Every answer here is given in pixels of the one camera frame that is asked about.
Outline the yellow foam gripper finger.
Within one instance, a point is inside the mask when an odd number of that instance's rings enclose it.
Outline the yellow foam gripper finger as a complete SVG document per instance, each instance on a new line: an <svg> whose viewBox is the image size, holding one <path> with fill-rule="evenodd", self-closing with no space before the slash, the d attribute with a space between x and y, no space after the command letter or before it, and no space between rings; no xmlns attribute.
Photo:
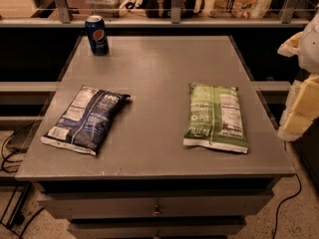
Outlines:
<svg viewBox="0 0 319 239"><path fill-rule="evenodd" d="M298 55L300 52L300 41L302 34L303 32L298 32L287 39L283 44L280 45L277 53L284 57L292 57Z"/></svg>
<svg viewBox="0 0 319 239"><path fill-rule="evenodd" d="M295 80L287 96L277 135L281 140L294 141L318 118L319 75L311 75L303 82Z"/></svg>

